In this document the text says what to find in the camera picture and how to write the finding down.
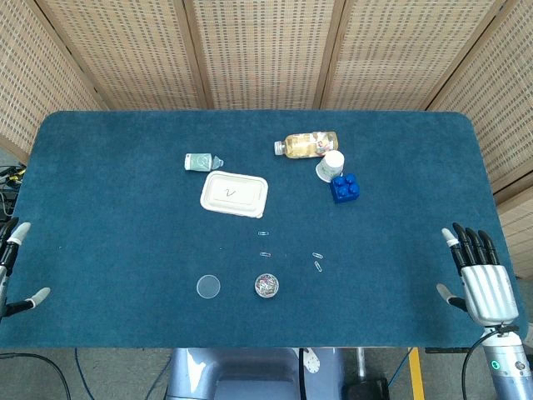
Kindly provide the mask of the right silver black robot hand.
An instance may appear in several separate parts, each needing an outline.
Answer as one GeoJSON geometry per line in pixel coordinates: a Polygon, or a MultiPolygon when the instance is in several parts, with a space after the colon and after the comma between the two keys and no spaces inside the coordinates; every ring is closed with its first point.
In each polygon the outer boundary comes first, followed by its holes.
{"type": "Polygon", "coordinates": [[[464,296],[453,294],[438,283],[436,290],[452,307],[468,313],[482,327],[506,326],[519,316],[511,280],[500,264],[495,244],[484,231],[463,228],[454,223],[453,229],[441,229],[451,251],[464,296]]]}

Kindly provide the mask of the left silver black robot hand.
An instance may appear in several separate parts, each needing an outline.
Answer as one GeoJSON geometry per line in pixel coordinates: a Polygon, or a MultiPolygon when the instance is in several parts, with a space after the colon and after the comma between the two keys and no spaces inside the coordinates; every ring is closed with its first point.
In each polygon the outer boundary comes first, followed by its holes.
{"type": "Polygon", "coordinates": [[[31,228],[30,222],[19,224],[18,221],[19,219],[14,217],[0,227],[0,322],[3,318],[36,308],[51,292],[51,288],[43,287],[24,300],[7,302],[9,279],[13,273],[18,250],[31,228]]]}

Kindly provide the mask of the blue carpet table cover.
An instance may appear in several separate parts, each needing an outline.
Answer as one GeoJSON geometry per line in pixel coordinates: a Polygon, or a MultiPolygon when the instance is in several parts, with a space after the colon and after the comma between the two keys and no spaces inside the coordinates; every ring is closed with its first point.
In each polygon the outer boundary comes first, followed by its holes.
{"type": "Polygon", "coordinates": [[[456,112],[55,112],[16,214],[31,228],[8,295],[51,292],[0,322],[0,348],[467,347],[480,327],[436,291],[462,292],[441,229],[484,230],[511,262],[474,129],[456,112]],[[274,154],[315,131],[336,132],[357,200],[334,202],[322,157],[274,154]],[[186,171],[187,153],[264,178],[262,217],[203,208],[213,171],[186,171]],[[278,279],[272,298],[255,291],[263,273],[278,279]],[[196,291],[206,274],[221,283],[213,299],[196,291]]]}

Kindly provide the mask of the metal pole with black foot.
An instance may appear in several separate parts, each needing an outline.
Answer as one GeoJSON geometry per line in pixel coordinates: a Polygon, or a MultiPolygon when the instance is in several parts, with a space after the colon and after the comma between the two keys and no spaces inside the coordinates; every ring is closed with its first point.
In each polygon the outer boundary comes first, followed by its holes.
{"type": "Polygon", "coordinates": [[[366,375],[365,349],[356,348],[356,381],[342,389],[343,400],[390,400],[386,378],[366,375]]]}

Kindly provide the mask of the blue plastic building block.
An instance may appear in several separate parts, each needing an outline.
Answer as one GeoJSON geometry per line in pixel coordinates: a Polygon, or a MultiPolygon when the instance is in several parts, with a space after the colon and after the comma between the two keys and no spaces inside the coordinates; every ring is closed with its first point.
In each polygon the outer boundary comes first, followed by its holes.
{"type": "Polygon", "coordinates": [[[334,177],[329,187],[335,203],[347,203],[357,200],[360,196],[360,186],[353,173],[334,177]]]}

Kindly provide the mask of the clear round plastic lid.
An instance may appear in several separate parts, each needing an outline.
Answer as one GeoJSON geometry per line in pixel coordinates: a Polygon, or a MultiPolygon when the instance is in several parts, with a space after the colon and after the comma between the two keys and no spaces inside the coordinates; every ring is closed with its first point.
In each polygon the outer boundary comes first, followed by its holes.
{"type": "Polygon", "coordinates": [[[203,299],[215,298],[221,290],[221,283],[218,277],[212,274],[201,276],[197,280],[196,291],[203,299]]]}

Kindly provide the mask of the white floral paper cup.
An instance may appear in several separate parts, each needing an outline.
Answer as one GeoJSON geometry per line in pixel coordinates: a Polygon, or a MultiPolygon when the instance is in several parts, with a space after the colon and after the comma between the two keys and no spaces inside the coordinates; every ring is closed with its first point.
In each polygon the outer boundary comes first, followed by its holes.
{"type": "Polygon", "coordinates": [[[328,151],[316,165],[316,175],[323,182],[329,183],[333,178],[342,175],[344,162],[345,157],[340,151],[328,151]]]}

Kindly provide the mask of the green white tissue pack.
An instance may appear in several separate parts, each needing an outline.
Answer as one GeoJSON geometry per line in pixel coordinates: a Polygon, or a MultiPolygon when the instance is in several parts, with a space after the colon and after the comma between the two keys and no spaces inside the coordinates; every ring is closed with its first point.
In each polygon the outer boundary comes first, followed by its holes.
{"type": "Polygon", "coordinates": [[[224,166],[224,161],[210,153],[187,153],[184,159],[184,169],[194,172],[210,172],[224,166]]]}

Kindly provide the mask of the round container of clips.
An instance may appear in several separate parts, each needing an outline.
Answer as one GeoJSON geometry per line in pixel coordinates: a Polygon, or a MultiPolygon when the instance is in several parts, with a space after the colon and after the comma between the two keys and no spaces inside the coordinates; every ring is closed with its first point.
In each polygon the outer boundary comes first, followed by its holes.
{"type": "Polygon", "coordinates": [[[256,278],[254,288],[259,297],[273,298],[278,292],[279,282],[273,274],[263,273],[256,278]]]}

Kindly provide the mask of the white rectangular tray lid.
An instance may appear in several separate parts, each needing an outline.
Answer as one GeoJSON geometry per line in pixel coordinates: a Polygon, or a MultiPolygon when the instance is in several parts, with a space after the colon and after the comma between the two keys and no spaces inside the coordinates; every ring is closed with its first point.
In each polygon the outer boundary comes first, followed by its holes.
{"type": "Polygon", "coordinates": [[[204,182],[200,204],[212,212],[261,218],[267,194],[268,183],[262,177],[213,171],[204,182]]]}

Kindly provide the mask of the clear bottle with yellow drink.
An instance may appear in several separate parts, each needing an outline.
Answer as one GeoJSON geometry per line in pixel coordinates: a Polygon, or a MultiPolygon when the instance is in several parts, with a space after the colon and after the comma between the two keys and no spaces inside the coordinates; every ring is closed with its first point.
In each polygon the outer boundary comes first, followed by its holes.
{"type": "Polygon", "coordinates": [[[338,147],[338,137],[334,131],[294,133],[282,141],[274,142],[274,154],[292,159],[321,158],[338,147]]]}

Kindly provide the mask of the blue grey robot torso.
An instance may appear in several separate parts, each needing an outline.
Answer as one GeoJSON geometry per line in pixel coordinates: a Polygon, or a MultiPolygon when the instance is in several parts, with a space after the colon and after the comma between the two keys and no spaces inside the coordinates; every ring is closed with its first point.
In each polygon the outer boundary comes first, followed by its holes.
{"type": "Polygon", "coordinates": [[[165,400],[301,400],[301,387],[306,400],[341,400],[342,350],[311,349],[321,362],[316,374],[295,347],[176,348],[165,400]]]}

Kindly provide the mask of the woven bamboo folding screen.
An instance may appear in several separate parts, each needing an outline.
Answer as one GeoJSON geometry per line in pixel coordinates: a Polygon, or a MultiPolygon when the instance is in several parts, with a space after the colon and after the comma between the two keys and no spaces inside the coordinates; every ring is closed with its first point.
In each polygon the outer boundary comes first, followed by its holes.
{"type": "Polygon", "coordinates": [[[533,0],[0,0],[0,166],[59,110],[456,111],[533,280],[533,0]]]}

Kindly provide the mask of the white perforated bracket plate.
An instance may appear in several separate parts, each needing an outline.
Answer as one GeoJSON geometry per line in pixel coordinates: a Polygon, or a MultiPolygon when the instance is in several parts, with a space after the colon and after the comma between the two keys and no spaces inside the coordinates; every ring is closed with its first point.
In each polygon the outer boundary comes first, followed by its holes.
{"type": "Polygon", "coordinates": [[[311,374],[316,374],[320,370],[321,362],[315,351],[309,347],[299,349],[299,361],[303,367],[311,374]]]}

